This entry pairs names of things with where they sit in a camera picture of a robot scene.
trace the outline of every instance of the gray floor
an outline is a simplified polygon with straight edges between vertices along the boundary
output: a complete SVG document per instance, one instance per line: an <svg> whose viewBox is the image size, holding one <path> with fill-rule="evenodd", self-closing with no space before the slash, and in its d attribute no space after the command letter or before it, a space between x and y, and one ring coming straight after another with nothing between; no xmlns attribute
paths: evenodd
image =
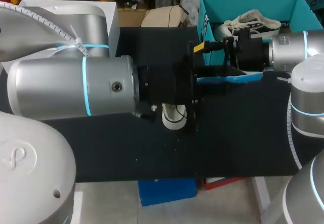
<svg viewBox="0 0 324 224"><path fill-rule="evenodd" d="M146 207L141 206L135 181L77 184L76 193L82 194L82 208L76 208L81 213L74 214L72 224L260 223L250 179L199 190L195 198Z"/></svg>

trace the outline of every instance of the silver cylindrical joint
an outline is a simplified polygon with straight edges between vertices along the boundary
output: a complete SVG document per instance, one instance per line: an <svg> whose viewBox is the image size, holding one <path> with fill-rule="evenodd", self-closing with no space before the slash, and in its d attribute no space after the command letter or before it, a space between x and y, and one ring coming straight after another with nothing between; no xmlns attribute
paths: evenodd
<svg viewBox="0 0 324 224"><path fill-rule="evenodd" d="M324 222L324 151L319 153L295 175L287 185L286 218L288 223Z"/></svg>
<svg viewBox="0 0 324 224"><path fill-rule="evenodd" d="M273 70L291 72L308 57L324 52L324 30L277 34L269 47Z"/></svg>
<svg viewBox="0 0 324 224"><path fill-rule="evenodd" d="M137 82L129 56L26 60L10 69L8 97L14 114L38 120L126 113Z"/></svg>

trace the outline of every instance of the sneaker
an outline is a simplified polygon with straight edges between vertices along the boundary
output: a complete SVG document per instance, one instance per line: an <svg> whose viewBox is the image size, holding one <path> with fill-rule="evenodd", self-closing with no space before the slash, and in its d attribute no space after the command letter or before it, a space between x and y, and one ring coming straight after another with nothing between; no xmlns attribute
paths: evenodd
<svg viewBox="0 0 324 224"><path fill-rule="evenodd" d="M185 105L162 104L162 122L168 129L181 129L187 122Z"/></svg>
<svg viewBox="0 0 324 224"><path fill-rule="evenodd" d="M251 10L238 16L233 21L227 20L214 31L216 40L223 40L224 37L233 36L237 39L238 32L243 28L249 28L251 38L271 38L279 33L281 23L262 16L258 10Z"/></svg>

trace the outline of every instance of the cardboard box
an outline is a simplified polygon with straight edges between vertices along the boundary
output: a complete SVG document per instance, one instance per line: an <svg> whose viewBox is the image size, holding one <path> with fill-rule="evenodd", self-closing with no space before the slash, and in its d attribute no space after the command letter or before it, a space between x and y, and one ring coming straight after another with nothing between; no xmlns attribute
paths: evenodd
<svg viewBox="0 0 324 224"><path fill-rule="evenodd" d="M233 20L252 9L265 17L278 20L289 26L291 32L323 29L305 0L200 0L197 31L200 41L215 41L213 30L226 20ZM204 54L205 64L221 65L223 51Z"/></svg>
<svg viewBox="0 0 324 224"><path fill-rule="evenodd" d="M118 8L118 24L120 27L139 27L146 12L146 9Z"/></svg>

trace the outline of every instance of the black table surface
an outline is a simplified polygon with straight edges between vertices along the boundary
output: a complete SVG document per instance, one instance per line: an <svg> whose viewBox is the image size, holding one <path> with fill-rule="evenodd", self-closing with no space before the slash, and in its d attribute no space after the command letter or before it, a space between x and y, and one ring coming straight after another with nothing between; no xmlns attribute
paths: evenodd
<svg viewBox="0 0 324 224"><path fill-rule="evenodd" d="M199 43L196 28L121 28L117 55L135 64L171 63ZM298 168L287 136L288 83L284 73L264 73L259 82L234 92L206 97L197 131L184 135L132 114L64 120L49 124L68 140L77 165L77 182L148 180L183 177L293 175ZM0 110L11 113L7 74L0 76ZM324 147L293 130L302 165Z"/></svg>

